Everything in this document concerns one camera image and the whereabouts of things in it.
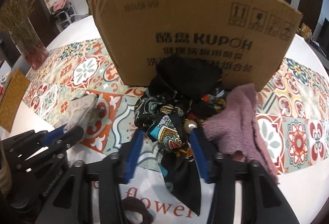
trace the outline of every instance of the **white table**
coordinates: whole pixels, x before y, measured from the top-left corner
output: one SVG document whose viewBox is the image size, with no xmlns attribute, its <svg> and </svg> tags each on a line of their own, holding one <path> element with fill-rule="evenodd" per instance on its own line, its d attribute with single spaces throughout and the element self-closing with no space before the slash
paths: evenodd
<svg viewBox="0 0 329 224">
<path fill-rule="evenodd" d="M 81 21 L 75 22 L 66 28 L 54 41 L 52 41 L 48 46 L 48 49 L 51 50 L 69 43 L 98 37 L 100 37 L 99 32 L 94 24 L 92 16 L 90 16 Z M 286 57 L 292 58 L 298 63 L 311 68 L 315 72 L 325 76 L 329 81 L 329 77 L 318 57 L 300 36 L 295 35 L 294 40 L 286 53 Z M 54 128 L 21 102 L 11 133 L 3 133 L 2 139 L 31 129 L 34 129 L 35 131 L 51 131 Z M 93 151 L 81 144 L 75 145 L 68 151 L 68 158 L 71 162 L 74 162 L 74 160 L 77 159 L 82 159 L 86 163 L 91 163 L 99 161 L 104 157 L 105 155 Z M 329 159 L 296 172 L 280 175 L 279 180 L 279 188 L 295 212 L 299 222 L 301 224 L 309 224 L 321 210 L 329 197 Z M 133 186 L 138 188 L 138 198 L 150 196 L 153 198 L 159 197 L 158 201 L 161 201 L 161 203 L 167 203 L 169 201 L 172 203 L 172 195 L 168 193 L 164 184 L 163 186 L 161 185 L 162 182 L 163 180 L 159 173 L 137 168 L 134 179 L 132 179 L 131 183 L 127 186 L 121 186 L 121 195 L 122 197 L 125 197 L 125 192 Z M 182 214 L 180 217 L 173 216 L 173 214 L 157 214 L 154 223 L 164 223 L 164 221 L 171 221 L 172 223 L 205 223 L 208 216 L 213 186 L 202 183 L 201 187 L 203 206 L 199 218 L 196 216 L 190 218 L 188 210 L 185 210 L 180 212 L 180 214 Z M 94 193 L 93 202 L 96 209 L 97 193 Z M 155 215 L 155 201 L 150 200 L 150 202 L 152 203 L 150 212 Z M 97 210 L 94 210 L 93 214 L 94 223 L 97 223 L 99 221 Z M 240 223 L 240 219 L 241 185 L 237 183 L 234 222 Z"/>
</svg>

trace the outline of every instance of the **wooden cabinet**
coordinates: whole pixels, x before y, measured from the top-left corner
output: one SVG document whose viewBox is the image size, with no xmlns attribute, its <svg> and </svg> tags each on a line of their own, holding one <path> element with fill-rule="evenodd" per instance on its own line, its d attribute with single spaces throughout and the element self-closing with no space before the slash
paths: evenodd
<svg viewBox="0 0 329 224">
<path fill-rule="evenodd" d="M 303 13 L 300 24 L 305 23 L 314 32 L 318 22 L 323 0 L 300 0 L 298 10 Z"/>
<path fill-rule="evenodd" d="M 60 32 L 44 0 L 34 0 L 33 7 L 29 20 L 40 40 L 47 47 Z"/>
</svg>

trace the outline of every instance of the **pink towel on rack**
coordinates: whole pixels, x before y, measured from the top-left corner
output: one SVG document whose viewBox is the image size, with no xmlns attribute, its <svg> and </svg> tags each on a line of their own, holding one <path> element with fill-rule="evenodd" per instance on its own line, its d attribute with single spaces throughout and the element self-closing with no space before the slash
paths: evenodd
<svg viewBox="0 0 329 224">
<path fill-rule="evenodd" d="M 278 184 L 277 168 L 267 151 L 256 120 L 254 84 L 238 86 L 226 99 L 226 108 L 203 123 L 205 136 L 221 153 L 243 162 L 257 160 Z"/>
<path fill-rule="evenodd" d="M 53 11 L 56 12 L 58 10 L 63 9 L 65 7 L 65 4 L 66 4 L 66 0 L 57 0 L 54 3 Z"/>
</svg>

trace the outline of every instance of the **dark fabric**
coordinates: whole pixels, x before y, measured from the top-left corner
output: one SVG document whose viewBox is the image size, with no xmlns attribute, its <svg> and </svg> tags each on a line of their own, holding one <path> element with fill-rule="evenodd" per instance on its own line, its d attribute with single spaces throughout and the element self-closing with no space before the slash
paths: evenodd
<svg viewBox="0 0 329 224">
<path fill-rule="evenodd" d="M 140 213 L 143 216 L 143 221 L 140 224 L 151 224 L 153 222 L 153 216 L 148 212 L 144 203 L 132 196 L 128 196 L 121 201 L 125 210 Z"/>
<path fill-rule="evenodd" d="M 156 70 L 157 75 L 135 104 L 134 123 L 163 147 L 160 169 L 167 189 L 199 215 L 200 179 L 183 124 L 225 108 L 221 70 L 205 61 L 176 55 L 163 59 Z"/>
</svg>

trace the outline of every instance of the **patterned tablecloth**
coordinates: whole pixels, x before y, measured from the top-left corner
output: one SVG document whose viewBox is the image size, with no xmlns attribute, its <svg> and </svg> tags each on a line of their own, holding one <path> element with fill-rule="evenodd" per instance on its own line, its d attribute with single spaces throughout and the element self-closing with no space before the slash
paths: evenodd
<svg viewBox="0 0 329 224">
<path fill-rule="evenodd" d="M 23 97 L 38 116 L 54 125 L 68 103 L 85 92 L 99 94 L 83 145 L 108 155 L 129 141 L 134 105 L 142 87 L 121 81 L 101 39 L 73 43 L 50 51 Z M 279 173 L 289 173 L 329 157 L 329 85 L 311 69 L 285 58 L 258 93 L 257 119 Z M 160 172 L 161 151 L 144 139 L 138 166 Z"/>
</svg>

